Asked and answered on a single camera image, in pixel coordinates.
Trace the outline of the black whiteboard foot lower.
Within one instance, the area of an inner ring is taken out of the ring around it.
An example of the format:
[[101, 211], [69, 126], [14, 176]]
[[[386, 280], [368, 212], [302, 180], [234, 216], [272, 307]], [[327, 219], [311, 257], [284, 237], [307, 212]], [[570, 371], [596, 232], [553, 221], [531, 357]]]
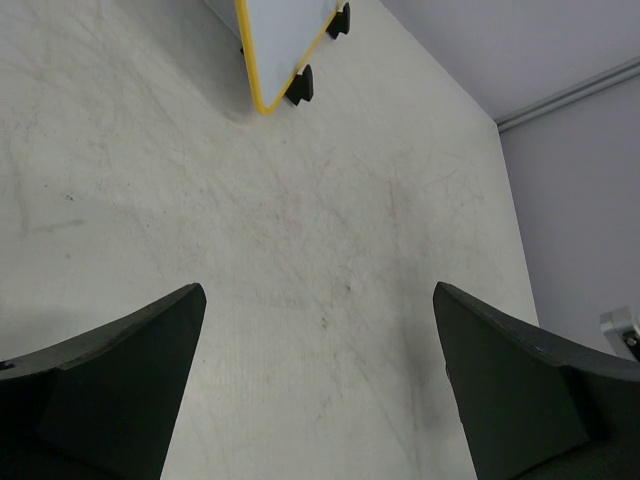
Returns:
[[313, 71], [310, 65], [306, 65], [300, 73], [294, 76], [285, 92], [285, 97], [292, 105], [298, 106], [302, 101], [310, 102], [313, 96]]

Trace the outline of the right aluminium frame post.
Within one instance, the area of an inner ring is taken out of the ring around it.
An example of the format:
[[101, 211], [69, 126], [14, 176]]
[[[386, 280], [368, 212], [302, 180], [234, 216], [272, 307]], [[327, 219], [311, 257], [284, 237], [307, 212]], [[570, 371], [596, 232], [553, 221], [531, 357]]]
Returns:
[[523, 126], [639, 77], [639, 57], [587, 78], [495, 120], [499, 133]]

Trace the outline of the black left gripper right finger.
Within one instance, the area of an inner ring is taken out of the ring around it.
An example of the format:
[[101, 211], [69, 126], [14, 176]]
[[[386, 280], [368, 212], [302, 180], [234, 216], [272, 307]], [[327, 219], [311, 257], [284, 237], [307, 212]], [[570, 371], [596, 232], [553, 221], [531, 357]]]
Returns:
[[433, 305], [478, 478], [638, 478], [638, 362], [545, 331], [444, 282]]

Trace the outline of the black whiteboard foot upper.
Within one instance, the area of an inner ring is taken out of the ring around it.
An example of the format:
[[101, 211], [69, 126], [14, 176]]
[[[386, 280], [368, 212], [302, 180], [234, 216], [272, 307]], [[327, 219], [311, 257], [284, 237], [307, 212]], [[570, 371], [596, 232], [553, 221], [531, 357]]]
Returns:
[[326, 28], [326, 33], [332, 40], [336, 40], [340, 35], [347, 35], [351, 28], [351, 8], [350, 3], [345, 2], [334, 14]]

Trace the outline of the aluminium front rail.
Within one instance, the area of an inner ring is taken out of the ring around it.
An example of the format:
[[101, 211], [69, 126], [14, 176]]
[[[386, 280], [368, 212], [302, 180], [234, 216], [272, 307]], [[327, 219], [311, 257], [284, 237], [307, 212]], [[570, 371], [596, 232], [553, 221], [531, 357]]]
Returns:
[[603, 313], [600, 328], [618, 357], [639, 361], [639, 317], [629, 306]]

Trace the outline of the yellow framed whiteboard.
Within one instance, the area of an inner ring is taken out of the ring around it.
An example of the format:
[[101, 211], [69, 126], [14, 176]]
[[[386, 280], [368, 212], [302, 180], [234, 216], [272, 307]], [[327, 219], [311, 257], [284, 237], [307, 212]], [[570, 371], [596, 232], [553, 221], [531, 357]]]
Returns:
[[347, 1], [237, 1], [242, 53], [256, 110], [271, 114]]

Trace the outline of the black whiteboard foot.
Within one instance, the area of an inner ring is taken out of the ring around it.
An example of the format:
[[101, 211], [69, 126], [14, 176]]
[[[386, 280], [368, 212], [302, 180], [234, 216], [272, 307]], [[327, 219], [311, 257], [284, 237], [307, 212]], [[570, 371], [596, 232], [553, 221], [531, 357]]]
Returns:
[[336, 40], [340, 35], [347, 35], [351, 28], [351, 8], [350, 3], [345, 2], [334, 14], [326, 28], [326, 33], [332, 40]]
[[313, 96], [313, 71], [310, 65], [306, 65], [300, 73], [294, 76], [285, 92], [285, 97], [292, 105], [298, 106], [302, 101], [310, 102]]

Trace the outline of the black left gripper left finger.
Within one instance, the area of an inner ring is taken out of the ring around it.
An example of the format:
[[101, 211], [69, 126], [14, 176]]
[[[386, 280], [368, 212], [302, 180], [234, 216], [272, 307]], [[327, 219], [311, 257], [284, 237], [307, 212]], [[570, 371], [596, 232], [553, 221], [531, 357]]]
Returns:
[[198, 283], [1, 363], [4, 479], [158, 479], [206, 309]]

